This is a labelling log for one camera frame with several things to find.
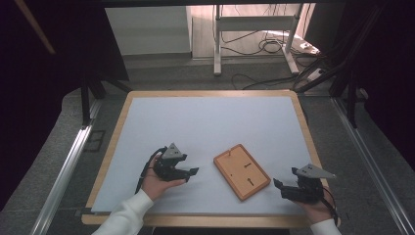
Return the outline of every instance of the wooden table edge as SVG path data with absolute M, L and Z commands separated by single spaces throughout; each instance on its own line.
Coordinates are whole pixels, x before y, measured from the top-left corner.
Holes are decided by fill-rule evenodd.
M 309 155 L 311 157 L 311 161 L 314 165 L 321 167 L 320 160 L 317 155 L 317 151 L 315 149 L 314 143 L 311 138 L 311 134 L 309 132 L 302 108 L 300 106 L 300 100 L 297 96 L 297 93 L 290 90 L 249 90 L 249 91 L 237 91 L 237 90 L 191 90 L 191 91 L 131 91 L 128 93 L 127 98 L 125 99 L 124 105 L 122 107 L 121 113 L 119 115 L 118 121 L 115 125 L 115 130 L 113 133 L 113 137 L 109 143 L 107 152 L 104 156 L 103 162 L 101 163 L 100 170 L 97 174 L 95 183 L 91 190 L 91 194 L 88 198 L 86 203 L 86 208 L 92 208 L 95 203 L 96 197 L 98 192 L 104 183 L 105 176 L 108 172 L 111 160 L 113 158 L 115 152 L 115 146 L 119 139 L 119 135 L 122 131 L 122 127 L 125 123 L 126 117 L 128 115 L 129 107 L 134 98 L 137 97 L 273 97 L 273 96 L 287 96 L 291 97 L 293 106 L 295 108 L 297 118 L 299 119 L 300 128 L 302 134 L 304 136 L 304 141 L 306 143 Z M 323 180 L 324 185 L 328 185 L 326 180 Z M 101 224 L 107 219 L 107 215 L 96 215 L 96 214 L 84 214 L 82 216 L 82 222 L 84 224 Z M 261 218 L 260 222 L 264 220 L 269 220 L 274 223 L 274 225 L 267 225 L 266 227 L 297 227 L 296 219 L 299 219 L 298 227 L 305 227 L 308 226 L 308 223 L 305 222 L 305 216 L 295 216 L 295 219 L 285 219 L 284 215 L 278 216 L 269 216 L 269 217 L 251 217 L 251 216 L 226 216 L 226 219 L 229 219 L 228 222 L 224 222 L 223 216 L 182 216 L 182 215 L 149 215 L 145 216 L 145 225 L 157 225 L 157 226 L 173 226 L 171 221 L 176 221 L 178 224 L 175 226 L 198 226 L 197 224 L 201 224 L 201 222 L 212 224 L 213 227 L 216 225 L 223 226 L 223 223 L 229 223 L 233 221 L 236 224 L 240 224 L 243 227 L 248 227 L 247 224 L 254 225 L 254 221 L 256 218 Z

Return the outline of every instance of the orange wooden block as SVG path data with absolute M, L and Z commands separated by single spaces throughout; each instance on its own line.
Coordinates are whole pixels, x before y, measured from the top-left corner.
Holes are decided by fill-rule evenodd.
M 266 187 L 271 181 L 242 144 L 218 155 L 213 162 L 241 201 Z

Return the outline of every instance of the hand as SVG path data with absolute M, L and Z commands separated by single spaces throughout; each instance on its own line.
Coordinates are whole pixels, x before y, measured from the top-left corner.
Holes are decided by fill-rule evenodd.
M 327 200 L 327 202 L 329 202 L 330 205 L 333 206 L 334 201 L 333 201 L 332 196 L 329 193 L 330 192 L 329 188 L 328 187 L 324 187 L 324 188 L 327 190 L 327 191 L 324 190 L 324 198 Z M 305 214 L 312 224 L 332 218 L 332 215 L 329 209 L 321 201 L 319 201 L 317 204 L 314 204 L 314 205 L 305 204 L 301 202 L 294 202 L 294 203 L 299 205 L 305 210 Z
M 165 190 L 186 183 L 185 179 L 177 179 L 168 182 L 162 181 L 153 171 L 153 166 L 159 157 L 160 156 L 155 156 L 150 162 L 149 169 L 147 170 L 146 176 L 144 177 L 143 184 L 141 186 L 141 189 L 144 190 L 144 192 L 153 201 L 159 198 Z

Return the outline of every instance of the gray carpet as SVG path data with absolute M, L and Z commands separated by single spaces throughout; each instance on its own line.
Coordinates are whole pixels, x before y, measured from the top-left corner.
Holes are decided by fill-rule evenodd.
M 271 61 L 225 61 L 222 76 L 212 74 L 209 62 L 174 63 L 155 61 L 147 65 L 140 61 L 126 61 L 135 90 L 224 90 L 241 89 L 254 83 L 242 73 L 257 81 L 289 75 L 281 59 Z M 252 89 L 289 88 L 290 83 L 273 86 L 259 85 Z M 84 225 L 80 214 L 86 204 L 102 157 L 112 136 L 126 94 L 106 84 L 109 95 L 96 119 L 90 142 L 86 145 L 73 173 L 68 189 L 47 234 L 90 234 L 97 226 Z M 393 218 L 375 187 L 358 152 L 350 141 L 331 99 L 326 96 L 327 84 L 310 91 L 322 96 L 301 96 L 309 129 L 318 155 L 327 170 L 338 178 L 329 180 L 337 199 L 342 218 L 343 234 L 400 234 Z M 356 108 L 356 121 L 362 136 L 373 147 L 376 160 L 399 199 L 414 220 L 415 200 L 413 170 L 373 124 L 363 105 Z M 15 192 L 9 204 L 0 213 L 0 234 L 28 234 L 65 161 L 73 139 L 81 125 L 79 93 L 69 94 L 63 103 L 63 112 L 35 164 Z M 291 234 L 311 234 L 308 228 L 293 229 Z

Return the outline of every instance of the white wall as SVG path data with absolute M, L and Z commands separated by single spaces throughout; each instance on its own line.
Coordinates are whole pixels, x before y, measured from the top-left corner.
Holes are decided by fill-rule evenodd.
M 191 51 L 187 7 L 108 8 L 121 55 Z

